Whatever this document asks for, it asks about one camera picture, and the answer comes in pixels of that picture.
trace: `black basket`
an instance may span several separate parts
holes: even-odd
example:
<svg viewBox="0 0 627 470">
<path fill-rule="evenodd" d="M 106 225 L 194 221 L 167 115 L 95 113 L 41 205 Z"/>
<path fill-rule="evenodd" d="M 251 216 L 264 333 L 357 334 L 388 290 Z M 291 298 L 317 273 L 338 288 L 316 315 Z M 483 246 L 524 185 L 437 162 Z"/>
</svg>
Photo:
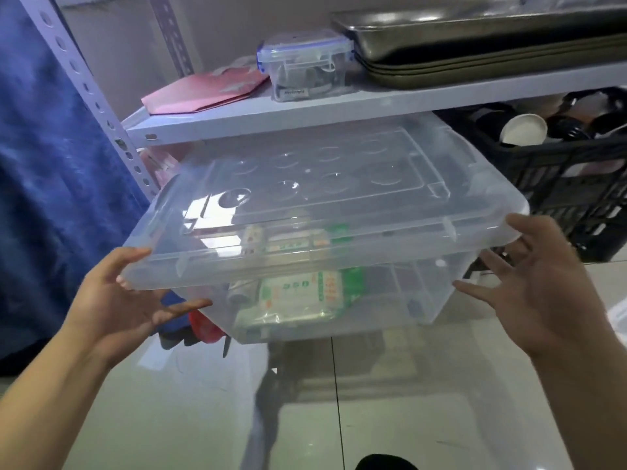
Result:
<svg viewBox="0 0 627 470">
<path fill-rule="evenodd" d="M 559 223 L 584 262 L 606 262 L 627 242 L 627 136 L 509 148 L 464 112 L 436 113 L 525 195 L 532 213 Z"/>
</svg>

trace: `stack of metal trays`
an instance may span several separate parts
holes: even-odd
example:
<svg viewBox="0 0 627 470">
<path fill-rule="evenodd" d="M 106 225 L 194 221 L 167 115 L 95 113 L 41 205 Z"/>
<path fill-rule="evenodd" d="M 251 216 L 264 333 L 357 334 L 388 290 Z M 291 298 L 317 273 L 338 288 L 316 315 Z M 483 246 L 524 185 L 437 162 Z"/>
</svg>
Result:
<svg viewBox="0 0 627 470">
<path fill-rule="evenodd" d="M 416 89 L 627 59 L 627 5 L 521 13 L 511 4 L 343 12 L 333 24 L 384 86 Z"/>
</svg>

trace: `small plastic food container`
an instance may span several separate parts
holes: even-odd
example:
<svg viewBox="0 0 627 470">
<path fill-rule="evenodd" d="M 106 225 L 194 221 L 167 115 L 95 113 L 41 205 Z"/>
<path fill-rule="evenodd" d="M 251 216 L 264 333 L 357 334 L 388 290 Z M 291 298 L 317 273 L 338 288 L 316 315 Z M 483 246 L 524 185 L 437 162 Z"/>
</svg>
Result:
<svg viewBox="0 0 627 470">
<path fill-rule="evenodd" d="M 433 113 L 243 135 L 190 153 L 126 245 L 137 290 L 208 297 L 240 343 L 431 323 L 522 194 Z"/>
<path fill-rule="evenodd" d="M 353 59 L 353 42 L 330 29 L 277 34 L 257 49 L 257 65 L 270 75 L 278 102 L 338 95 Z"/>
</svg>

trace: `box lid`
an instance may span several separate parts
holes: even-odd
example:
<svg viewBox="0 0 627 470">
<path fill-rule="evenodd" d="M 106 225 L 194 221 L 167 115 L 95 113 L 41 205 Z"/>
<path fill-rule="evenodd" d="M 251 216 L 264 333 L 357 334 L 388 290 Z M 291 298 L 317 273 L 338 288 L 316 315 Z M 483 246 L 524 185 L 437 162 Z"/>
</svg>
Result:
<svg viewBox="0 0 627 470">
<path fill-rule="evenodd" d="M 286 59 L 317 59 L 332 54 L 349 53 L 353 42 L 331 29 L 280 33 L 265 40 L 257 49 L 257 62 Z"/>
<path fill-rule="evenodd" d="M 526 199 L 431 113 L 223 138 L 185 159 L 126 245 L 137 289 L 232 283 L 504 245 Z"/>
</svg>

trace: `person's right hand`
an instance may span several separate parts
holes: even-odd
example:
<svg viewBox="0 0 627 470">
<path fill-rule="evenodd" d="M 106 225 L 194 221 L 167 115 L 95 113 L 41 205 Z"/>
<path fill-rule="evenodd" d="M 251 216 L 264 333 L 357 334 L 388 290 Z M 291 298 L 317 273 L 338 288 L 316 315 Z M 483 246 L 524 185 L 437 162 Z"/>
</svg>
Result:
<svg viewBox="0 0 627 470">
<path fill-rule="evenodd" d="M 506 221 L 523 234 L 506 246 L 515 266 L 483 251 L 480 257 L 500 285 L 455 281 L 455 288 L 490 304 L 507 335 L 532 358 L 615 339 L 603 302 L 557 223 L 521 214 Z"/>
</svg>

